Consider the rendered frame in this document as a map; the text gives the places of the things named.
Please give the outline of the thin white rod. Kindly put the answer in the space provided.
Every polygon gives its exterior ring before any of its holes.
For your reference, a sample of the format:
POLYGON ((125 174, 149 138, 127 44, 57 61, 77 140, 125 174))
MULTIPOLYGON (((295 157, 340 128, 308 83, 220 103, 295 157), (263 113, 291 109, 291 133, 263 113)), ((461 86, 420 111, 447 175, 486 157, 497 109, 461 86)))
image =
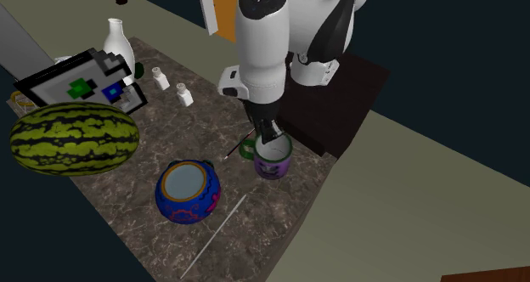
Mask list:
POLYGON ((226 218, 223 220, 223 222, 220 224, 220 226, 217 228, 217 230, 213 233, 213 235, 211 236, 211 238, 205 243, 205 245, 203 246, 203 248, 197 253, 197 255, 195 256, 194 260, 190 263, 190 265, 185 269, 185 271, 183 272, 183 274, 180 276, 180 279, 182 280, 185 275, 189 272, 189 270, 195 265, 195 263, 199 260, 199 258, 201 257, 201 255, 205 252, 205 250, 207 249, 207 247, 209 246, 209 244, 215 239, 215 237, 217 236, 217 234, 222 230, 223 226, 228 222, 228 220, 235 214, 235 212, 238 210, 238 208, 240 207, 240 205, 244 202, 244 200, 246 199, 247 197, 247 194, 243 195, 240 200, 237 202, 237 204, 233 207, 233 209, 230 211, 230 213, 226 216, 226 218))

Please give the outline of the dark robot stand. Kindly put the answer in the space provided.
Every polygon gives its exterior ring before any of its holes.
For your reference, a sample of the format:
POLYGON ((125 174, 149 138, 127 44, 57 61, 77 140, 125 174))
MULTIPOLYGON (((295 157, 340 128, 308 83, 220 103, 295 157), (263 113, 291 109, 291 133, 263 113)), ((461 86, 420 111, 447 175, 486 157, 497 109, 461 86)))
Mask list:
POLYGON ((317 155, 340 158, 355 137, 390 71, 346 53, 326 86, 305 87, 290 77, 277 122, 317 155))

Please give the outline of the blue patterned round pot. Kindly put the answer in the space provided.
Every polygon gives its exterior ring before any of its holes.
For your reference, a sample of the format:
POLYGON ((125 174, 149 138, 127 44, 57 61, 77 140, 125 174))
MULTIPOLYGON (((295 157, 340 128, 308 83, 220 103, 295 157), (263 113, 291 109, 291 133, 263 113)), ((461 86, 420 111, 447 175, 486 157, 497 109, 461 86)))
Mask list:
POLYGON ((211 161, 176 160, 168 164, 156 183, 155 203, 169 221, 193 224, 214 211, 221 192, 211 161))

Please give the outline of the thin dark pencil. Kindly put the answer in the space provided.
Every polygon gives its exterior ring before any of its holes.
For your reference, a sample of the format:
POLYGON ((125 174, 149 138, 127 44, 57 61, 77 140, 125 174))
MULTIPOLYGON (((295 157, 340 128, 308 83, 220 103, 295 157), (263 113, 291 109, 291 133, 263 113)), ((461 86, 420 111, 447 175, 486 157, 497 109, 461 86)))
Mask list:
POLYGON ((233 147, 233 148, 232 148, 232 149, 231 149, 231 150, 230 150, 230 151, 224 156, 224 157, 223 157, 223 159, 224 159, 224 160, 227 160, 227 159, 230 157, 230 155, 231 155, 232 153, 234 153, 234 151, 235 151, 236 149, 238 149, 238 148, 243 144, 243 142, 244 142, 248 137, 250 137, 254 132, 255 132, 255 128, 252 128, 252 129, 251 129, 251 130, 250 130, 250 131, 249 131, 249 132, 248 132, 248 133, 247 133, 247 134, 246 134, 246 135, 245 135, 245 136, 244 136, 244 137, 243 137, 243 138, 242 138, 242 139, 241 139, 241 140, 240 140, 240 141, 239 141, 239 142, 238 142, 238 143, 237 143, 237 144, 236 144, 236 145, 235 145, 235 146, 234 146, 234 147, 233 147))

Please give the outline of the orange door with white frame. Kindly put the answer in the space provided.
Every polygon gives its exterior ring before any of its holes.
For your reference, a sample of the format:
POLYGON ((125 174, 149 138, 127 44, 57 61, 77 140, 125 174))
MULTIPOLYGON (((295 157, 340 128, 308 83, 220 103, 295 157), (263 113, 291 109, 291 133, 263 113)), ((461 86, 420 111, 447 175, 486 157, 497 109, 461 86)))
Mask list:
POLYGON ((235 10, 237 0, 200 0, 206 30, 235 42, 235 10))

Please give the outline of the small white shaker bottle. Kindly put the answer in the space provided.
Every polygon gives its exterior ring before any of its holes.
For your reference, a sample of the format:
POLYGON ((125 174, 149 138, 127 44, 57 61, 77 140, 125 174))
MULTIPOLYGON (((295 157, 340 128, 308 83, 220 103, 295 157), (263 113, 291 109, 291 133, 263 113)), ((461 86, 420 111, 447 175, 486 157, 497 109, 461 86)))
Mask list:
POLYGON ((160 90, 166 90, 170 87, 170 83, 167 80, 166 75, 161 71, 160 67, 154 67, 152 69, 152 74, 160 90))
POLYGON ((191 92, 187 89, 184 83, 178 83, 176 89, 182 106, 188 107, 194 103, 191 92))

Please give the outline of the white ceramic vase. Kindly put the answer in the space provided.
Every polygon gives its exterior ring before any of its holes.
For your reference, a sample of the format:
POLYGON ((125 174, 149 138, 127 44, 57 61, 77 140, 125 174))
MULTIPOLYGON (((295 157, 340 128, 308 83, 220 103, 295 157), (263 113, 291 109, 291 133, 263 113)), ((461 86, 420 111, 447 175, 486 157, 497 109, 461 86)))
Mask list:
POLYGON ((135 81, 135 57, 130 42, 124 35, 122 20, 109 18, 109 34, 104 41, 103 50, 106 53, 120 54, 127 62, 132 74, 125 77, 123 81, 127 86, 135 81))

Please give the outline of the brown wooden furniture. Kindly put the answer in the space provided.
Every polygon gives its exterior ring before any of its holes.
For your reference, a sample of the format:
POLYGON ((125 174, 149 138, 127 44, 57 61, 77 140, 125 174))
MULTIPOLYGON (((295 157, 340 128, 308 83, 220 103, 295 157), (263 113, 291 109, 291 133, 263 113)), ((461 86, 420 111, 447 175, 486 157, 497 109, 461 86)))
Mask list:
POLYGON ((443 275, 440 282, 530 282, 530 266, 443 275))

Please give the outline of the striped green watermelon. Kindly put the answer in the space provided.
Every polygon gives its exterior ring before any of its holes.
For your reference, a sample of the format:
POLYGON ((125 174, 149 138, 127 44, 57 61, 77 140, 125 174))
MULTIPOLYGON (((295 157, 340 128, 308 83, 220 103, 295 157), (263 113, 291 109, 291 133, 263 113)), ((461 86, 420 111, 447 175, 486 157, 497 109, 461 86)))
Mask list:
POLYGON ((139 140, 129 115, 111 105, 84 101, 33 110, 9 133, 12 156, 21 166, 64 177, 116 169, 133 156, 139 140))

